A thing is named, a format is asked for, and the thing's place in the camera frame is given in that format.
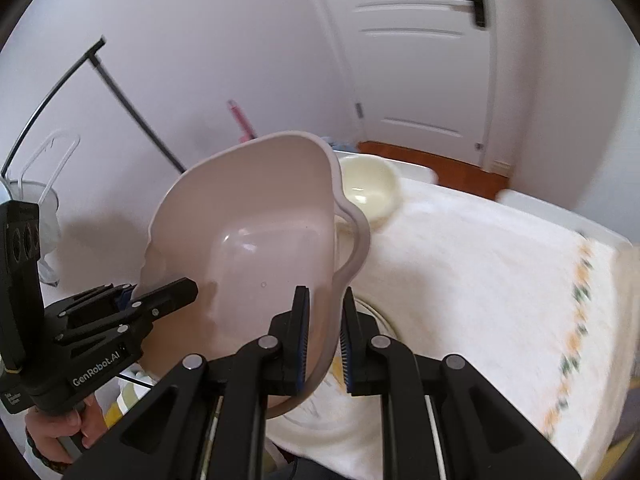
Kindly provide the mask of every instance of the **brown floor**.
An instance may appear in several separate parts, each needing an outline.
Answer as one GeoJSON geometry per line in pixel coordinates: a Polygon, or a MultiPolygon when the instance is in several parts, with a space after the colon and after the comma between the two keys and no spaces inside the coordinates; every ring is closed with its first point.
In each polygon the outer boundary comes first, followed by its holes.
{"type": "Polygon", "coordinates": [[[486,173],[477,166],[466,164],[452,158],[446,158],[431,153],[419,152],[409,148],[401,148],[392,144],[361,142],[358,147],[363,153],[384,156],[393,160],[402,160],[412,164],[420,164],[431,168],[438,174],[438,184],[451,189],[465,191],[474,195],[495,200],[495,195],[501,189],[509,187],[509,179],[495,173],[486,173]]]}

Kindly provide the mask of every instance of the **pink object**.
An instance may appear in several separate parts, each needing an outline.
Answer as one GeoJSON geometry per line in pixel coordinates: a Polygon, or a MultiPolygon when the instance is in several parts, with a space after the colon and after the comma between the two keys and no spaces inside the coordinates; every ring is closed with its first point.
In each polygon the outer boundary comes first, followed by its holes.
{"type": "Polygon", "coordinates": [[[257,139],[258,136],[255,134],[254,128],[251,126],[251,123],[242,112],[242,109],[238,106],[238,103],[236,103],[233,99],[229,99],[229,101],[226,102],[226,105],[238,122],[240,129],[244,132],[244,135],[240,137],[240,139],[238,139],[240,143],[257,139]]]}
{"type": "Polygon", "coordinates": [[[197,300],[159,319],[141,364],[163,376],[185,355],[235,353],[266,334],[291,308],[297,285],[311,292],[303,391],[270,399],[268,417],[292,410],[326,375],[340,332],[342,298],[369,251],[369,224],[342,192],[331,147],[304,132],[262,136],[191,168],[159,205],[149,227],[135,295],[187,276],[197,300]],[[335,219],[353,232],[347,262],[334,272],[335,219]]]}

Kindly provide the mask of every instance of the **floral border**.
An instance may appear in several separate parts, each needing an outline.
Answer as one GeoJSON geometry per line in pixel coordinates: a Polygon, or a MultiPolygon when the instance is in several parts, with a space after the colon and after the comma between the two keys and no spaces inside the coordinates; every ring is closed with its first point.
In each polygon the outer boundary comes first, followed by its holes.
{"type": "Polygon", "coordinates": [[[575,267],[573,297],[575,301],[574,328],[567,334],[565,350],[560,358],[560,386],[556,394],[556,403],[546,412],[542,423],[542,433],[552,441],[556,435],[556,427],[562,418],[562,412],[569,407],[574,374],[580,373],[580,350],[584,337],[588,334],[588,307],[591,303],[590,273],[593,270],[590,258],[593,256],[590,241],[582,235],[584,240],[580,244],[578,254],[580,261],[575,267]]]}

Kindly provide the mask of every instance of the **door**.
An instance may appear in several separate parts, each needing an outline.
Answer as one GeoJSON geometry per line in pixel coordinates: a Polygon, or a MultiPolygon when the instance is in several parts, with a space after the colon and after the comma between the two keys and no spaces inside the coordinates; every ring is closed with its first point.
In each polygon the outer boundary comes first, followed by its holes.
{"type": "MultiPolygon", "coordinates": [[[[326,3],[351,69],[367,139],[478,166],[491,84],[490,37],[487,27],[476,24],[478,5],[326,3]]],[[[492,25],[490,16],[486,24],[492,25]]]]}

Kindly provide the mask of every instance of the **metal bolt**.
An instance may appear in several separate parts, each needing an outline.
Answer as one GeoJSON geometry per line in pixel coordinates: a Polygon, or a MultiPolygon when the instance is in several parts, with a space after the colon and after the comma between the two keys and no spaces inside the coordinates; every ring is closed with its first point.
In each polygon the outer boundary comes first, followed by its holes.
{"type": "Polygon", "coordinates": [[[276,348],[278,345],[278,338],[274,335],[263,335],[260,339],[258,339],[258,346],[260,348],[264,348],[265,350],[276,348]]]}
{"type": "Polygon", "coordinates": [[[452,370],[462,370],[465,367],[466,361],[462,356],[453,354],[447,357],[445,360],[447,366],[452,370]]]}
{"type": "Polygon", "coordinates": [[[202,366],[202,361],[202,356],[199,356],[198,354],[189,354],[182,360],[182,366],[187,368],[187,370],[195,370],[202,366]]]}
{"type": "Polygon", "coordinates": [[[386,335],[375,335],[371,338],[373,348],[386,348],[391,345],[391,339],[386,335]]]}

